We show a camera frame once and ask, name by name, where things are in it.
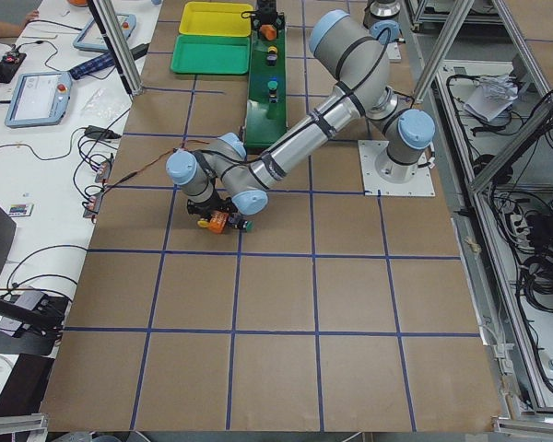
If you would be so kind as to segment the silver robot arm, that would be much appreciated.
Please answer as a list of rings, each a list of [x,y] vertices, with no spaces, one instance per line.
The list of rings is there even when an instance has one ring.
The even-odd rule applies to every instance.
[[[368,1],[364,12],[363,27],[380,43],[400,40],[400,26],[396,18],[400,11],[398,1]],[[266,40],[273,41],[286,26],[283,13],[277,11],[276,1],[257,1],[255,9],[242,12],[242,18],[251,20],[251,28]]]
[[[413,180],[435,123],[425,111],[401,104],[389,86],[386,42],[340,9],[321,17],[312,29],[310,50],[336,81],[331,95],[255,159],[246,159],[234,133],[206,149],[174,152],[166,171],[185,195],[188,213],[207,224],[217,220],[247,229],[247,216],[266,207],[275,183],[360,117],[374,122],[387,138],[374,160],[376,175],[392,184]]]

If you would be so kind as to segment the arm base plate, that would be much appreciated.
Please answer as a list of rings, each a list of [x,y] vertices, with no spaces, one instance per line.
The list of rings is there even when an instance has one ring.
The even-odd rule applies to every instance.
[[[368,196],[435,197],[425,152],[420,152],[417,163],[404,166],[391,160],[387,146],[387,141],[358,140],[363,192]]]
[[[400,63],[402,61],[399,43],[397,40],[384,41],[382,46],[386,50],[387,56],[391,63]]]

